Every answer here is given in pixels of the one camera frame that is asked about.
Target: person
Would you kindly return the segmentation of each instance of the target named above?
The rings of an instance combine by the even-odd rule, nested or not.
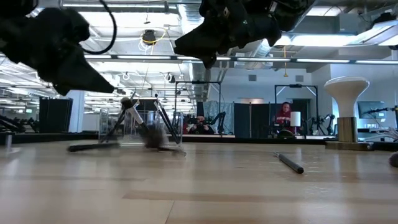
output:
[[[283,127],[290,127],[290,103],[285,102],[282,104],[282,108],[276,114],[275,124],[279,124]]]
[[[204,122],[204,116],[197,116],[197,123],[189,130],[189,134],[214,134],[215,132],[213,128],[207,124],[204,124]]]

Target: black stick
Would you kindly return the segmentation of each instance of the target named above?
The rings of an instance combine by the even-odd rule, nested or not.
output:
[[[290,168],[292,168],[296,173],[302,174],[304,173],[304,168],[298,165],[297,163],[291,161],[289,158],[286,156],[279,154],[277,152],[274,152],[275,156],[278,157],[280,161],[282,161],[284,164],[288,165]]]

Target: office ceiling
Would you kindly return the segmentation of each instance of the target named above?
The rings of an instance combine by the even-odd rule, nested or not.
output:
[[[41,0],[40,7],[54,7],[58,4],[73,7],[79,10],[81,15],[90,23],[91,37],[82,46],[90,50],[101,50],[105,48],[112,36],[112,23],[109,14],[97,7],[98,1],[91,0]],[[202,18],[198,14],[200,1],[197,0],[169,0],[169,9],[166,10],[163,1],[107,1],[114,4],[111,9],[114,12],[118,24],[118,38],[114,47],[107,53],[111,55],[174,55],[174,40],[186,34],[201,24]],[[359,11],[368,12],[361,16],[360,24],[369,26],[368,19],[380,14],[380,12],[392,9],[396,10],[396,1],[318,1],[316,6],[309,11],[308,16],[291,33],[286,34],[294,38],[298,34],[337,34],[331,22],[337,22],[338,16],[342,14],[357,15]],[[36,9],[32,15],[37,15],[40,9]],[[154,30],[157,43],[151,47],[143,43],[142,34],[145,30]],[[245,57],[258,57],[258,51],[262,47],[262,41],[248,44],[243,49],[232,49],[230,54],[241,54]],[[295,57],[295,58],[369,58],[382,59],[389,55],[388,47],[376,45],[355,46],[345,50],[346,47],[317,47],[286,45],[270,48],[267,55],[260,57]],[[90,64],[97,69],[113,85],[124,90],[125,95],[132,92],[142,97],[159,96],[169,97],[174,95],[175,85],[171,83],[170,77],[174,76],[177,81],[208,80],[215,77],[214,74],[206,74],[200,64],[195,63],[146,63],[133,60],[125,62],[113,62],[111,60],[90,60]],[[274,62],[266,69],[284,68],[285,63]],[[311,72],[316,66],[309,63],[288,63],[287,68],[305,68]],[[231,63],[228,69],[234,69]],[[37,101],[40,96],[57,96],[49,85],[40,80],[32,69],[25,65],[15,65],[4,59],[0,65],[0,85],[3,89],[1,98],[21,98],[24,100],[3,99],[0,104],[23,105],[31,101]],[[196,101],[206,100],[208,86],[193,87],[185,84],[180,95],[181,98],[189,99],[193,107]],[[87,93],[88,100],[96,101],[97,104],[88,103],[88,110],[101,108],[101,105],[111,108],[118,107],[117,102],[109,102],[112,97],[121,98],[123,93],[106,95],[103,93]]]

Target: monitor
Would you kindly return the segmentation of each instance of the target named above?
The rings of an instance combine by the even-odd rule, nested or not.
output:
[[[369,113],[372,110],[385,108],[383,101],[359,101],[358,114],[360,119],[383,119],[386,118],[387,111]]]

